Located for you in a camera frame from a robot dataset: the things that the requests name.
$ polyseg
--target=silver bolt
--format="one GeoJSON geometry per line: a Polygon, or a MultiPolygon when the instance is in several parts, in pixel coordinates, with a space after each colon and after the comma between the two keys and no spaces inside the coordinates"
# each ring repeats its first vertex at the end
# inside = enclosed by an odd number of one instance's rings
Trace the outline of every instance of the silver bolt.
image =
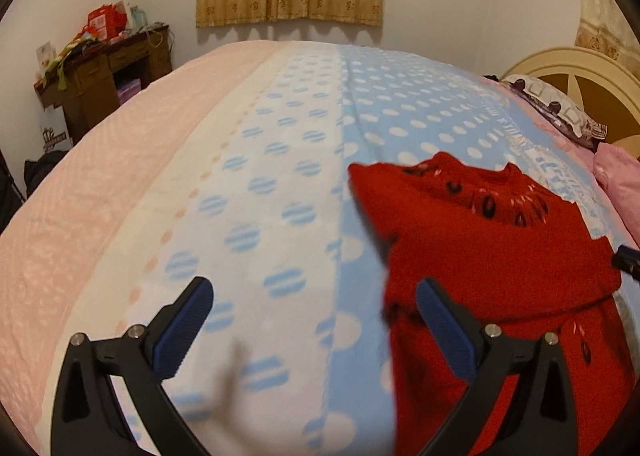
{"type": "Polygon", "coordinates": [[[486,333],[492,339],[499,337],[502,335],[502,328],[500,328],[497,324],[487,324],[484,327],[484,333],[486,333]]]}
{"type": "Polygon", "coordinates": [[[83,342],[84,342],[84,333],[75,333],[71,337],[71,345],[72,346],[79,346],[83,342]]]}
{"type": "Polygon", "coordinates": [[[549,346],[555,346],[560,342],[558,335],[550,331],[549,333],[545,333],[545,342],[549,344],[549,346]]]}
{"type": "Polygon", "coordinates": [[[127,330],[127,335],[132,339],[139,339],[145,332],[145,327],[142,324],[136,324],[127,330]]]}

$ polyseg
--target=wooden headboard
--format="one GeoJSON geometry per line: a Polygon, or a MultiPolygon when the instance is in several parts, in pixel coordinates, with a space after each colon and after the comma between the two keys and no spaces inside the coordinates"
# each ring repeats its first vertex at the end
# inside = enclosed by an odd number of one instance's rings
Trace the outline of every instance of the wooden headboard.
{"type": "Polygon", "coordinates": [[[567,94],[609,128],[607,142],[640,159],[640,81],[606,55],[585,48],[552,48],[527,57],[511,74],[537,77],[567,94]]]}

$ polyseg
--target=red shirt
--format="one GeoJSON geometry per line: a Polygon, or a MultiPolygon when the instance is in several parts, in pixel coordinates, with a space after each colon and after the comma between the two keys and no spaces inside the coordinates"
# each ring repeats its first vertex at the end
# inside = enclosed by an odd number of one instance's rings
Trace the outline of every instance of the red shirt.
{"type": "MultiPolygon", "coordinates": [[[[356,198],[391,243],[384,309],[390,327],[398,427],[396,456],[414,456],[465,390],[415,305],[434,277],[482,324],[538,340],[555,331],[577,406],[579,454],[590,454],[634,382],[612,293],[621,283],[607,238],[592,240],[576,204],[513,164],[494,172],[447,153],[405,168],[351,165],[356,198]]],[[[517,376],[508,378],[472,454],[495,439],[517,376]]]]}

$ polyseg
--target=blue polka dot fabric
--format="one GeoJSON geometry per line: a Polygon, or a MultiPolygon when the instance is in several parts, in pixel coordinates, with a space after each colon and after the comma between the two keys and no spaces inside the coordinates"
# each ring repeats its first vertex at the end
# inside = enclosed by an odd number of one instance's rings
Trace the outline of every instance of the blue polka dot fabric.
{"type": "MultiPolygon", "coordinates": [[[[212,454],[393,454],[386,270],[350,163],[414,165],[440,150],[487,169],[513,162],[577,202],[594,237],[622,240],[591,175],[504,91],[453,66],[301,44],[249,110],[128,317],[148,321],[196,275],[212,281],[212,311],[164,383],[212,454]]],[[[629,310],[633,288],[620,292],[629,310]]]]}

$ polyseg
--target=pink pillow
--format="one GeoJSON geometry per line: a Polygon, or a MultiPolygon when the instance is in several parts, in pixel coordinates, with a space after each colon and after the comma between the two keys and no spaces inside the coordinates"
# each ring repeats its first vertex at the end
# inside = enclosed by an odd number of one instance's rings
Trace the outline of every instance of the pink pillow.
{"type": "Polygon", "coordinates": [[[640,162],[624,149],[600,144],[593,173],[640,245],[640,162]]]}

